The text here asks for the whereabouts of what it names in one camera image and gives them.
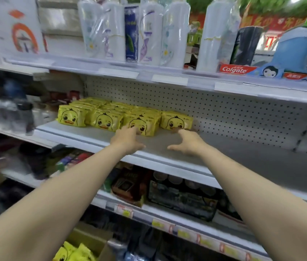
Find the dark box of cups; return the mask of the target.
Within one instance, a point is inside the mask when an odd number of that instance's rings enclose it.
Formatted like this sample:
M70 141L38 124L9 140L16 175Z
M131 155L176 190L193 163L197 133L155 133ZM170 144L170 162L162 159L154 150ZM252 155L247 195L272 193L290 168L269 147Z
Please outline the dark box of cups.
M154 171L147 191L148 201L210 222L222 190Z

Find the blue penguin toothpaste box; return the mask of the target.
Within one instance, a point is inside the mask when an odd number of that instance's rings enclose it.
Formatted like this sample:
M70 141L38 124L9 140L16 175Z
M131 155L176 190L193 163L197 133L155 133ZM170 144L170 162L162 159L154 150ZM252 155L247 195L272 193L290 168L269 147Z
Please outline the blue penguin toothpaste box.
M265 64L249 72L247 75L261 78L281 79L284 71L285 69L281 68L279 65Z

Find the plain white wrapped bottle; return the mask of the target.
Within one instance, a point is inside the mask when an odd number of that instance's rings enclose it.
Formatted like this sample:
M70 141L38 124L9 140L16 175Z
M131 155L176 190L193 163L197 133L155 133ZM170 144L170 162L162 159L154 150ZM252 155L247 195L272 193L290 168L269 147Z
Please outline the plain white wrapped bottle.
M239 0L213 0L208 5L196 71L215 73L230 63L240 22Z

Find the blue tall carton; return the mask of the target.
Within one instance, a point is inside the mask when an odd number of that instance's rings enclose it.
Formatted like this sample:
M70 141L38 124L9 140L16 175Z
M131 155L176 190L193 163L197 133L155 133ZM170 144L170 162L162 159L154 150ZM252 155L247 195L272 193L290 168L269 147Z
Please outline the blue tall carton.
M127 4L124 8L125 58L127 62L138 61L138 17L139 3Z

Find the colourful small packages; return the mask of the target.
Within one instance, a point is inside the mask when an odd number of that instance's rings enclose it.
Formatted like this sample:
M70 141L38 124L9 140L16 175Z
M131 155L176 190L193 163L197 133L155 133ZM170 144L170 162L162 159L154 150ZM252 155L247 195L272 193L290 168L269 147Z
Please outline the colourful small packages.
M80 150L74 150L65 157L61 158L55 165L55 170L59 172L63 172L80 162L86 160L91 157L93 153L91 152L83 152Z

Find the white poster with orange logo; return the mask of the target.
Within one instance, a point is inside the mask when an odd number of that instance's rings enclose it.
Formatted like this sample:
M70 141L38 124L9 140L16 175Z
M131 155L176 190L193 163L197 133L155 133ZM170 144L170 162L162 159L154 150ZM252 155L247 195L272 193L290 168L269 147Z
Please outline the white poster with orange logo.
M46 52L37 0L0 0L0 64L4 56Z

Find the person's right forearm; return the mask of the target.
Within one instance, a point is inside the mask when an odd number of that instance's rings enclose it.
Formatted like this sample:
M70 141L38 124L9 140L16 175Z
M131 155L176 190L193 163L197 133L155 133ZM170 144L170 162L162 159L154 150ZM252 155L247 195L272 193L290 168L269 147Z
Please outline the person's right forearm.
M200 158L273 261L307 261L307 202L211 146Z

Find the white price label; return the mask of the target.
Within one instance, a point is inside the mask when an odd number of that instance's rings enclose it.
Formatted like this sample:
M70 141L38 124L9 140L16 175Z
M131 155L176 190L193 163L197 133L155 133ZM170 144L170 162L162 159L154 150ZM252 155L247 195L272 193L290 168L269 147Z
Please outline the white price label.
M179 86L187 86L189 79L181 76L153 74L151 78L152 82L174 84Z
M99 68L98 73L104 76L113 76L118 78L130 78L130 79L136 79L139 75L139 72L137 71L104 68L104 67Z

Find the red toothpaste box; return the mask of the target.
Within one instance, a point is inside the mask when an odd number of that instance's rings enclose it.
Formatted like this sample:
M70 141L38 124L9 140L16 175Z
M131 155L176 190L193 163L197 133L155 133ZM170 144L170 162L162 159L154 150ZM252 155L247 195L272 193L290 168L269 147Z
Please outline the red toothpaste box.
M307 80L307 74L284 72L282 78L289 80Z
M219 68L220 73L234 74L234 75L248 75L252 71L257 70L257 67L234 65L234 64L222 64Z

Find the person's left hand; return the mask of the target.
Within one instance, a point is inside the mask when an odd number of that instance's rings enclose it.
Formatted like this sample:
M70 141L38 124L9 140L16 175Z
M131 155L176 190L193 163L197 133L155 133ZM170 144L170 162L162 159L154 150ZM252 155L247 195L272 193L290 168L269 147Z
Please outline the person's left hand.
M135 142L137 135L140 135L141 131L138 127L123 126L115 132L115 135L110 140L110 146L118 149L123 155L130 155L139 150L135 149Z

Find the brown cardboard box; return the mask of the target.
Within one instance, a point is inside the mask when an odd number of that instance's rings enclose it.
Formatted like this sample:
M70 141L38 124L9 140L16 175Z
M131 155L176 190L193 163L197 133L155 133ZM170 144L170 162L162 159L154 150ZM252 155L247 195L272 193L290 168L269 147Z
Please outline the brown cardboard box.
M115 254L108 246L113 238L113 232L95 228L94 226L79 222L65 239L71 245L78 247L83 243L98 258L98 261L116 261Z

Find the red banner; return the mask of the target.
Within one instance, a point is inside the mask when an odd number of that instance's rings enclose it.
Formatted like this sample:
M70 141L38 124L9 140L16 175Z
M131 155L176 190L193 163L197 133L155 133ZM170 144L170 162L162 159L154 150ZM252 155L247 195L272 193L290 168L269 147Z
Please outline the red banner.
M307 17L279 17L278 15L251 14L242 19L240 28L259 26L269 31L284 32L303 24L306 19Z

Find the green plastic item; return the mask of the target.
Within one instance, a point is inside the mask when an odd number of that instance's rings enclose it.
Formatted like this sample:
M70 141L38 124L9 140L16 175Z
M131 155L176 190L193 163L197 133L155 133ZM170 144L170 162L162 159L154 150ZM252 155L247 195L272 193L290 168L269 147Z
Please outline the green plastic item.
M189 33L187 39L187 46L199 46L202 39L203 30L200 28L199 21L193 21L189 25Z

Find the white pegboard back panel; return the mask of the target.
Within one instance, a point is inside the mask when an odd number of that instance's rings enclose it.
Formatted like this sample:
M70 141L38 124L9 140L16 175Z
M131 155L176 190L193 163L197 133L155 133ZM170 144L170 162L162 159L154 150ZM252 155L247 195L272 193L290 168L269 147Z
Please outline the white pegboard back panel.
M177 111L193 117L194 131L307 153L307 104L125 78L83 81L87 97Z

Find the red-brown package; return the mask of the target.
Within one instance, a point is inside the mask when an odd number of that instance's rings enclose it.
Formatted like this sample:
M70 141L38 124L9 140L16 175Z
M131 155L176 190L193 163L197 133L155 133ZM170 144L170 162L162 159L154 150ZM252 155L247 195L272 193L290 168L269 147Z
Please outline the red-brown package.
M152 174L152 170L144 167L124 167L113 181L110 193L128 204L141 208L147 197Z

